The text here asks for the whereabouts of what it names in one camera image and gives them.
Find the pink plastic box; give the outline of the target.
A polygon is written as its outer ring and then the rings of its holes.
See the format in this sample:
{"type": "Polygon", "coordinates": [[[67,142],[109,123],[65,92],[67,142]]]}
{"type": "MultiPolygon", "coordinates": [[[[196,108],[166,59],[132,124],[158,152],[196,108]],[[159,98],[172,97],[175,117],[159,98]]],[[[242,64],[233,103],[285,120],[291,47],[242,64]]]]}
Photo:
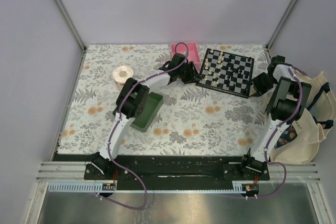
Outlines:
{"type": "Polygon", "coordinates": [[[189,62],[193,62],[195,65],[196,70],[199,72],[202,66],[199,54],[198,54],[198,50],[197,50],[197,45],[196,42],[185,42],[186,46],[184,44],[179,44],[177,46],[177,44],[171,44],[171,54],[172,56],[178,52],[181,54],[186,55],[187,53],[187,49],[188,49],[188,61],[189,62]]]}

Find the black white chess board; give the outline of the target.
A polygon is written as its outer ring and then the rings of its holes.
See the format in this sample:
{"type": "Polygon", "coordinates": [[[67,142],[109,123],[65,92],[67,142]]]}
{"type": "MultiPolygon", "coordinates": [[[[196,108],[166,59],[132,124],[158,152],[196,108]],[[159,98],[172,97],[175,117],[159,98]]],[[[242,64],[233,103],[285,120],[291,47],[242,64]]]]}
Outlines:
{"type": "Polygon", "coordinates": [[[251,57],[208,48],[199,72],[202,88],[248,98],[254,69],[251,57]]]}

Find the green plastic tray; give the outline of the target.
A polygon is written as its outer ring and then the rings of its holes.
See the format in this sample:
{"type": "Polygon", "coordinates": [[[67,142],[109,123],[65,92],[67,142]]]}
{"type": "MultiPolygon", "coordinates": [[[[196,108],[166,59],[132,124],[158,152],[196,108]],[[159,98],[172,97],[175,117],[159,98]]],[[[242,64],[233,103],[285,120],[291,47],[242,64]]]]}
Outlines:
{"type": "Polygon", "coordinates": [[[151,92],[148,95],[143,113],[134,120],[134,122],[131,124],[131,127],[142,133],[146,132],[153,122],[162,104],[163,96],[158,93],[151,92]]]}

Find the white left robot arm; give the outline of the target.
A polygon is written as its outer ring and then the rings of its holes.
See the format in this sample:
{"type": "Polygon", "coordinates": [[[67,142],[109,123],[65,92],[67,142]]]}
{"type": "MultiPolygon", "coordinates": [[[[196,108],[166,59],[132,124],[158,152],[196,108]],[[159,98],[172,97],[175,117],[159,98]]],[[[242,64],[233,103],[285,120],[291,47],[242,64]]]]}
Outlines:
{"type": "Polygon", "coordinates": [[[184,84],[194,83],[201,79],[194,62],[190,62],[187,56],[180,53],[176,53],[155,74],[140,81],[133,78],[126,80],[116,101],[117,111],[112,130],[102,147],[93,156],[92,165],[96,168],[96,174],[100,178],[112,177],[114,167],[111,162],[116,159],[121,141],[128,128],[143,114],[148,95],[177,79],[181,79],[184,84]]]}

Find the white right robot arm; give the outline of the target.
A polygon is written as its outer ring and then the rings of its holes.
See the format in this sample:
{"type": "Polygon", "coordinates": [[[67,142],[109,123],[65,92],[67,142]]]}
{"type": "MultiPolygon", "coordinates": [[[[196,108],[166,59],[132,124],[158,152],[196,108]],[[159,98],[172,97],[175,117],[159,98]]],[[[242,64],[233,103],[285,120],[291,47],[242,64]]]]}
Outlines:
{"type": "Polygon", "coordinates": [[[266,106],[267,122],[258,142],[242,156],[239,173],[250,180],[268,172],[271,151],[281,134],[301,118],[311,91],[311,84],[302,82],[295,74],[297,68],[285,62],[284,56],[271,58],[267,72],[253,78],[251,83],[260,97],[274,89],[266,106]]]}

